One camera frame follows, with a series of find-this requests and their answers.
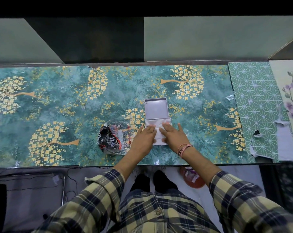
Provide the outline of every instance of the box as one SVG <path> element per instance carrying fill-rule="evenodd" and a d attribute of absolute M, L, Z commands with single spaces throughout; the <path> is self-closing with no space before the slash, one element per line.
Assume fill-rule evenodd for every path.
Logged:
<path fill-rule="evenodd" d="M 169 122 L 171 124 L 171 118 L 168 112 L 167 98 L 145 99 L 145 127 L 148 125 L 156 125 L 156 143 L 153 145 L 167 145 L 162 142 L 162 138 L 165 136 L 160 132 L 159 128 L 163 128 L 162 122 Z"/>

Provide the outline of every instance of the shirt sleeve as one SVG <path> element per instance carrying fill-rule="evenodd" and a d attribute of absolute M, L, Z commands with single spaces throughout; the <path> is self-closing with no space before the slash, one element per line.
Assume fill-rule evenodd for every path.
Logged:
<path fill-rule="evenodd" d="M 224 232 L 293 232 L 293 215 L 260 192 L 257 185 L 224 171 L 213 177 L 210 193 Z"/>
<path fill-rule="evenodd" d="M 56 210 L 34 232 L 101 232 L 116 218 L 125 179 L 116 169 L 93 178 L 78 196 Z"/>

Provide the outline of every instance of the hand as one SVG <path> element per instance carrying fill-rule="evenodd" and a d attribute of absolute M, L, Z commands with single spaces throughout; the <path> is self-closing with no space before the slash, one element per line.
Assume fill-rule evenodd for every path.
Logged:
<path fill-rule="evenodd" d="M 143 125 L 139 128 L 131 144 L 131 151 L 141 156 L 141 160 L 151 151 L 156 135 L 155 125 L 149 125 L 142 131 Z"/>
<path fill-rule="evenodd" d="M 180 123 L 178 123 L 179 130 L 175 129 L 168 122 L 162 123 L 162 125 L 165 130 L 160 128 L 160 132 L 166 137 L 166 138 L 163 138 L 162 141 L 166 142 L 173 152 L 177 153 L 180 145 L 190 143 L 189 140 L 187 139 L 186 134 L 183 132 L 183 129 Z"/>

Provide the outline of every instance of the yellow and navy plaid shirt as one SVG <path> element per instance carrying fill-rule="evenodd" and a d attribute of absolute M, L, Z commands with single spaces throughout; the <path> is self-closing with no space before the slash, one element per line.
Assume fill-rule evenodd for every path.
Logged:
<path fill-rule="evenodd" d="M 202 206 L 184 195 L 142 192 L 120 204 L 125 180 L 115 169 L 86 182 L 35 232 L 100 232 L 109 218 L 108 232 L 219 232 Z M 293 215 L 259 192 L 224 171 L 213 177 L 210 193 L 224 232 L 293 232 Z"/>

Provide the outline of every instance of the bracelet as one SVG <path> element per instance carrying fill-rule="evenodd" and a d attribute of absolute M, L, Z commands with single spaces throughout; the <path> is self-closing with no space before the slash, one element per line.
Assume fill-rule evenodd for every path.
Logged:
<path fill-rule="evenodd" d="M 194 146 L 192 146 L 191 144 L 187 144 L 186 146 L 184 146 L 184 147 L 181 149 L 181 151 L 180 151 L 180 154 L 179 154 L 180 158 L 182 158 L 183 152 L 184 152 L 188 147 L 194 147 Z"/>
<path fill-rule="evenodd" d="M 188 143 L 184 143 L 184 144 L 182 144 L 182 145 L 179 146 L 179 148 L 178 148 L 178 150 L 177 150 L 177 155 L 179 155 L 179 149 L 180 149 L 180 147 L 183 146 L 183 145 L 188 145 Z"/>

